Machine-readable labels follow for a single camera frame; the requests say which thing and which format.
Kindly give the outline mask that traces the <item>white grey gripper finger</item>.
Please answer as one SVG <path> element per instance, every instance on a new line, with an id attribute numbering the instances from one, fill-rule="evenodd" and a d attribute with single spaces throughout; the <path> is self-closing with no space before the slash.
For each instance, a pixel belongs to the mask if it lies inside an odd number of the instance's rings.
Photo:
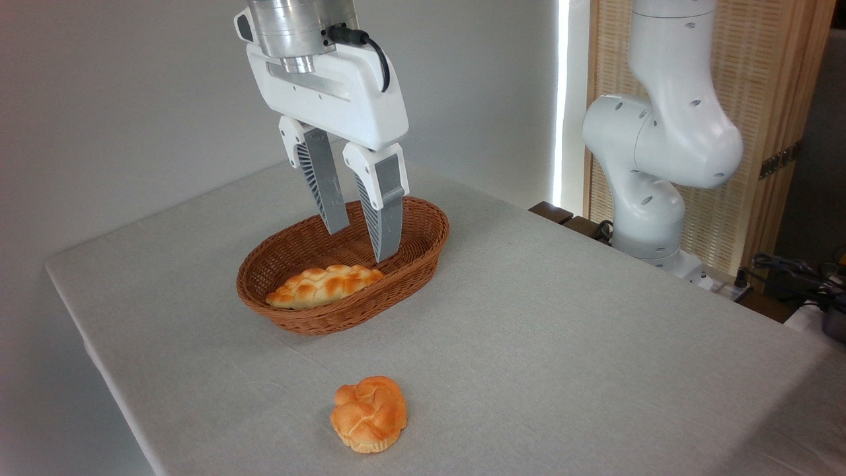
<path id="1" fill-rule="evenodd" d="M 319 215 L 330 235 L 350 225 L 330 141 L 324 130 L 282 116 L 278 129 L 288 161 L 305 177 Z"/>
<path id="2" fill-rule="evenodd" d="M 410 187 L 399 144 L 372 151 L 348 142 L 344 162 L 356 174 L 360 202 L 377 262 L 398 252 L 403 229 L 403 199 Z"/>

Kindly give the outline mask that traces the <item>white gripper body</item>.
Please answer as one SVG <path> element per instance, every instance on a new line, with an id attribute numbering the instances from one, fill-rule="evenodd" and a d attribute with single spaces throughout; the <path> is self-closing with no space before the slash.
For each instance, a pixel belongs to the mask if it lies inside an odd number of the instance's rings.
<path id="1" fill-rule="evenodd" d="M 247 8 L 235 16 L 254 78 L 269 108 L 309 126 L 383 149 L 408 132 L 393 67 L 370 45 L 333 39 L 356 29 L 352 8 Z"/>

